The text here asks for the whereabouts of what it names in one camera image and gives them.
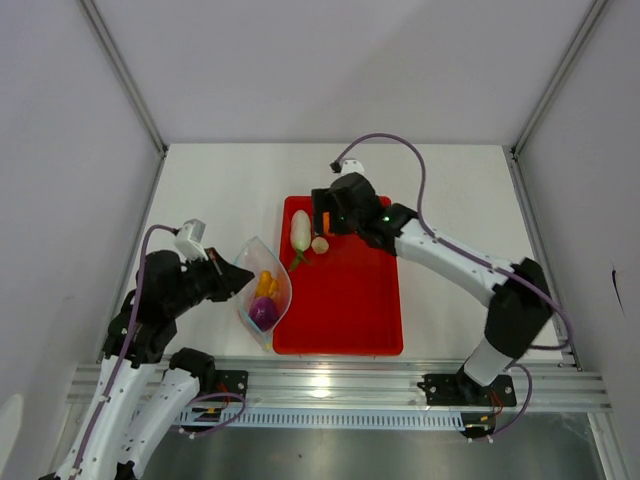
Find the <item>yellow ginger root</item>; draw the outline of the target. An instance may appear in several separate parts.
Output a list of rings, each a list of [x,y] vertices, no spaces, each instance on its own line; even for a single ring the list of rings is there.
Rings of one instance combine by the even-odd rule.
[[[255,290],[256,298],[270,298],[275,300],[280,292],[278,280],[271,274],[269,270],[263,270],[260,273],[258,284]]]

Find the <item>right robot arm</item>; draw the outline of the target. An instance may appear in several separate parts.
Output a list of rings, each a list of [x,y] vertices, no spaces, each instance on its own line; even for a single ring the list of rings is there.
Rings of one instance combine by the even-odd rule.
[[[464,404],[489,396],[493,382],[530,348],[554,313],[541,266],[472,252],[436,231],[417,211],[384,204],[361,173],[340,176],[311,192],[312,224],[323,234],[355,234],[365,244],[424,266],[454,283],[487,309],[483,337],[455,375]]]

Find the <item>orange fruit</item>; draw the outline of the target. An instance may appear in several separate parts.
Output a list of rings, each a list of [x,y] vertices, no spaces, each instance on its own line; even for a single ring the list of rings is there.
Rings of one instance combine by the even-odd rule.
[[[331,235],[331,216],[328,211],[325,211],[322,216],[322,227],[324,235]]]

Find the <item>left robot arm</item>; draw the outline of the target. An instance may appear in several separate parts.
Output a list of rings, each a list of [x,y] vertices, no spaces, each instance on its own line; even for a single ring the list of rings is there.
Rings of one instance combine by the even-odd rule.
[[[170,250],[144,257],[136,287],[111,321],[96,390],[77,436],[52,479],[139,479],[179,413],[194,399],[218,398],[213,356],[182,348],[146,403],[180,316],[204,301],[225,302],[253,272],[228,263],[215,249],[183,261]]]

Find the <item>clear zip top bag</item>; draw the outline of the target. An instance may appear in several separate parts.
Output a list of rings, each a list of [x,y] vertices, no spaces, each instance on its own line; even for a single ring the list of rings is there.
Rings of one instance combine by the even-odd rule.
[[[288,271],[257,236],[244,245],[234,265],[254,274],[235,297],[237,316],[260,346],[270,351],[275,328],[292,303]]]

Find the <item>purple onion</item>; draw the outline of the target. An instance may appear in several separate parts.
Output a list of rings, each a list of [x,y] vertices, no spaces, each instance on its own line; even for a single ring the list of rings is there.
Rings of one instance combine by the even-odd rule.
[[[250,306],[249,318],[260,331],[265,332],[276,325],[280,314],[273,299],[257,297]]]

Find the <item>white radish with green stem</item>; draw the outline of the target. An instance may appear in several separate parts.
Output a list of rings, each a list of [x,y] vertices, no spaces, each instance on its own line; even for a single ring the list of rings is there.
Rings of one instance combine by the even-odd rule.
[[[297,210],[293,214],[290,224],[289,240],[294,250],[294,259],[291,262],[289,270],[294,271],[301,262],[307,262],[305,252],[310,248],[312,241],[311,220],[304,210]]]

